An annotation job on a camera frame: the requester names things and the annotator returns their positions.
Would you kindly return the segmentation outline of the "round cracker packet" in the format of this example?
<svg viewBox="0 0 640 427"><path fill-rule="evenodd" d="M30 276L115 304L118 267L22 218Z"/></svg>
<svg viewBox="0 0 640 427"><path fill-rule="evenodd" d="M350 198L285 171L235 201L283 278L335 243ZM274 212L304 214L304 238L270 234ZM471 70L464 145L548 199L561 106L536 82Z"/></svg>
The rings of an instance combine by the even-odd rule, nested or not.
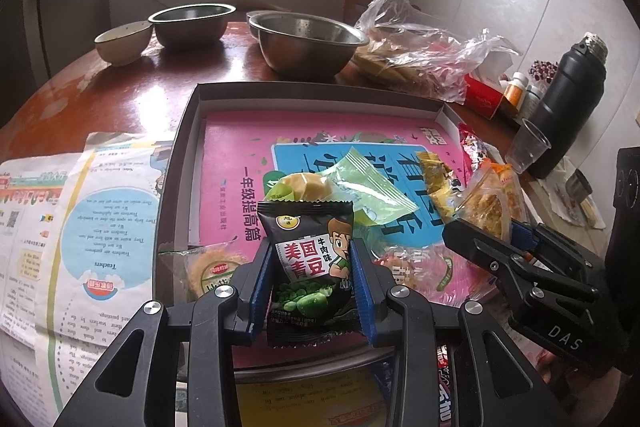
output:
<svg viewBox="0 0 640 427"><path fill-rule="evenodd" d="M220 285L227 285L241 265L250 260L233 243L198 246L160 254L172 275L175 303L192 303Z"/></svg>

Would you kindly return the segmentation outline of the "orange bread packet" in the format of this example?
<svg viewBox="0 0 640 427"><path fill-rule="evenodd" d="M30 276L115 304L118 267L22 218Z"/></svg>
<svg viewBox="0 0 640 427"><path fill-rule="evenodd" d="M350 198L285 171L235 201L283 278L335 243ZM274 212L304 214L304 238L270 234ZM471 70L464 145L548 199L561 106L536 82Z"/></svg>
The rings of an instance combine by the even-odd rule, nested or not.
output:
<svg viewBox="0 0 640 427"><path fill-rule="evenodd" d="M527 220L520 179L512 166L484 159L466 184L454 217L509 243L512 221Z"/></svg>

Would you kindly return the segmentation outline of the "yellow snack packet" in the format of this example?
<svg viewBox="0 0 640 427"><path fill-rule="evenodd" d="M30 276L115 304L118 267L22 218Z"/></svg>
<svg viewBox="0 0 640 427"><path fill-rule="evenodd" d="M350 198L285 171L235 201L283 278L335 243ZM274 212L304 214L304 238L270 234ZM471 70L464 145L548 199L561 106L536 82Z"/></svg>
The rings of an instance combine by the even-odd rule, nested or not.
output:
<svg viewBox="0 0 640 427"><path fill-rule="evenodd" d="M442 222L447 223L463 202L464 188L454 170L435 153L416 153L426 191Z"/></svg>

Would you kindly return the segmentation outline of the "left newspaper sheet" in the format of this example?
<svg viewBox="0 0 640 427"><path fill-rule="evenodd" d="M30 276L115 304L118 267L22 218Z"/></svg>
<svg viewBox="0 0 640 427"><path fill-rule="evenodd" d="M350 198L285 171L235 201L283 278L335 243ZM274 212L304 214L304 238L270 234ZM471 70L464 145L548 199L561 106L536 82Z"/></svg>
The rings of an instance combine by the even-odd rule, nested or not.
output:
<svg viewBox="0 0 640 427"><path fill-rule="evenodd" d="M1 166L1 382L51 426L152 296L169 140L95 133L85 150Z"/></svg>

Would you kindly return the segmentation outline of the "red tissue box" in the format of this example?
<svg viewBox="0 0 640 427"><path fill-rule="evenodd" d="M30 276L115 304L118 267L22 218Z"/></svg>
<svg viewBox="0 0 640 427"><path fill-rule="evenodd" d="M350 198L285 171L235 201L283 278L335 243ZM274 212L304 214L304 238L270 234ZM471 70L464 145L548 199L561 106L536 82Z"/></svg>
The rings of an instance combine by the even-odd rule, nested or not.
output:
<svg viewBox="0 0 640 427"><path fill-rule="evenodd" d="M503 99L502 92L471 75L465 75L464 81L466 92L463 105L487 120L494 118Z"/></svg>

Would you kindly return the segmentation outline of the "light green snack packet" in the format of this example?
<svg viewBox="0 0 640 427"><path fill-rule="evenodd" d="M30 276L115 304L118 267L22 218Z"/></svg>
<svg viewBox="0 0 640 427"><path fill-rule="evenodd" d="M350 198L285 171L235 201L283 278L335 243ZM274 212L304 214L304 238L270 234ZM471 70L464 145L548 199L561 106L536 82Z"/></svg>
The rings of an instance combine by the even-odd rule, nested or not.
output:
<svg viewBox="0 0 640 427"><path fill-rule="evenodd" d="M337 163L320 173L331 185L331 198L351 202L363 227L382 227L418 210L418 206L352 147Z"/></svg>

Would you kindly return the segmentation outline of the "black thermos bottle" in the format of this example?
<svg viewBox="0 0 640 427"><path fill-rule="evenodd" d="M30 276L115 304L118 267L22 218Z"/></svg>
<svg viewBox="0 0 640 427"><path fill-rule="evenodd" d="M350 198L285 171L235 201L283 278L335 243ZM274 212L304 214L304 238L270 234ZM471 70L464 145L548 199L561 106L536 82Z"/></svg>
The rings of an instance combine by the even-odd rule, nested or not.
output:
<svg viewBox="0 0 640 427"><path fill-rule="evenodd" d="M527 171L544 179L559 164L604 93L608 48L596 34L586 32L559 62L546 93L529 121L547 138L550 147Z"/></svg>

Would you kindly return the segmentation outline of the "black green pea packet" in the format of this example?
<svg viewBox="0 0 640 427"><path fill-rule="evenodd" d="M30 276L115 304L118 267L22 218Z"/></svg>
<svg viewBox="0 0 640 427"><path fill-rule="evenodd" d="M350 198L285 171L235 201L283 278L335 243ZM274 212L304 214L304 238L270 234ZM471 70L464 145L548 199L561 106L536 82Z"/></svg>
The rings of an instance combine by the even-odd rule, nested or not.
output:
<svg viewBox="0 0 640 427"><path fill-rule="evenodd" d="M352 203L265 200L257 205L257 216L273 247L270 346L309 346L355 332Z"/></svg>

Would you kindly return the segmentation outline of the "large steel bowl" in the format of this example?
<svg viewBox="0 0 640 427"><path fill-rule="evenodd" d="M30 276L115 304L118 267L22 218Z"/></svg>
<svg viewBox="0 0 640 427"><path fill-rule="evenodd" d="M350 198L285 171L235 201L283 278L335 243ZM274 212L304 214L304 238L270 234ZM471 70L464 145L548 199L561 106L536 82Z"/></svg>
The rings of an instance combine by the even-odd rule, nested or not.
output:
<svg viewBox="0 0 640 427"><path fill-rule="evenodd" d="M356 49L369 44L360 29L305 13L258 11L248 18L248 26L267 65L288 80L331 79L346 67Z"/></svg>

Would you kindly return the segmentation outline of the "red panda snack packet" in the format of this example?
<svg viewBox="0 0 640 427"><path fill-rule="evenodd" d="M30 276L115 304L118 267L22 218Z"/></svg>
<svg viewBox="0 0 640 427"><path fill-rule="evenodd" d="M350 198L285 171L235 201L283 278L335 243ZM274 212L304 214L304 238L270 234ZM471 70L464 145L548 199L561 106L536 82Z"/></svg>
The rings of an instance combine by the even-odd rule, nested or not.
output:
<svg viewBox="0 0 640 427"><path fill-rule="evenodd" d="M459 127L460 146L463 159L464 179L472 178L476 170L489 159L485 143L468 126Z"/></svg>

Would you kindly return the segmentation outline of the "pink book box tray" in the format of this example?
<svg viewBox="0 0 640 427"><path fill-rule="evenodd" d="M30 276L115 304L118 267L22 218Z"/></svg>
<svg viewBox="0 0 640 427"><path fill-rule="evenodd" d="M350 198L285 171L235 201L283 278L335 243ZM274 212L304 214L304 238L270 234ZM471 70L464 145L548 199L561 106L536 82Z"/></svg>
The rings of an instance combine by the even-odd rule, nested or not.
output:
<svg viewBox="0 0 640 427"><path fill-rule="evenodd" d="M178 347L190 383L294 381L413 357L436 366L434 330L454 308L406 312L363 234L428 246L444 225L419 154L461 160L444 103L295 82L196 87L178 130L158 213L160 260L201 241L242 251L224 285L176 299L156 269L158 356Z"/></svg>

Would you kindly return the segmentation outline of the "orange medicine bottle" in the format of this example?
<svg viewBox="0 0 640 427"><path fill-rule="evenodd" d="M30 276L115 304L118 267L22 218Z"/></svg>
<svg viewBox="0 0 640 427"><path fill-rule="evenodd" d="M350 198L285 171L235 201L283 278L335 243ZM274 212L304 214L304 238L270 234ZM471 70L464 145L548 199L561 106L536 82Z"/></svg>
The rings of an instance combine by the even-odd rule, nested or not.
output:
<svg viewBox="0 0 640 427"><path fill-rule="evenodd" d="M519 109L524 100L528 84L529 80L525 74L522 72L514 72L504 88L503 95L506 101L516 109Z"/></svg>

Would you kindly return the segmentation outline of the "clear plastic cup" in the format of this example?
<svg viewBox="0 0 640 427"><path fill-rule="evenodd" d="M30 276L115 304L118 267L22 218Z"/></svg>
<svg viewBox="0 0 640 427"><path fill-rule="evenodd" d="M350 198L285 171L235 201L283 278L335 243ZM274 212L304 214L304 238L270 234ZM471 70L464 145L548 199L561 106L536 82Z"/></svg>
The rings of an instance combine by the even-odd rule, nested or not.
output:
<svg viewBox="0 0 640 427"><path fill-rule="evenodd" d="M536 124L523 118L504 160L517 174L522 174L550 147L549 140Z"/></svg>

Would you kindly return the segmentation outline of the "small steel cup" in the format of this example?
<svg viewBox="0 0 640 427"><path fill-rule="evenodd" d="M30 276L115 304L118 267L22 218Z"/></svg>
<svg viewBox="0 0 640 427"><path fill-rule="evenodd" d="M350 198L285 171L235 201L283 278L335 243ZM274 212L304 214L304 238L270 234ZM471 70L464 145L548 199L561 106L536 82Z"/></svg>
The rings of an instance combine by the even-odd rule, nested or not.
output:
<svg viewBox="0 0 640 427"><path fill-rule="evenodd" d="M589 181L579 169L575 169L567 178L565 190L568 197L576 204L583 202L592 193Z"/></svg>

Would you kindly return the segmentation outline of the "dark refrigerator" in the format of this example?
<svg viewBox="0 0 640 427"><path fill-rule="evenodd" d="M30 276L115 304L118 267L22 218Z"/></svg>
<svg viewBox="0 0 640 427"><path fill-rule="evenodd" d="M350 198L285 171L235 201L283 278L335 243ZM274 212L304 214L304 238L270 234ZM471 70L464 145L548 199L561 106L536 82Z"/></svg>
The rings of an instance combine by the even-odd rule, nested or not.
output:
<svg viewBox="0 0 640 427"><path fill-rule="evenodd" d="M36 83L94 49L111 28L110 0L23 0L27 49Z"/></svg>

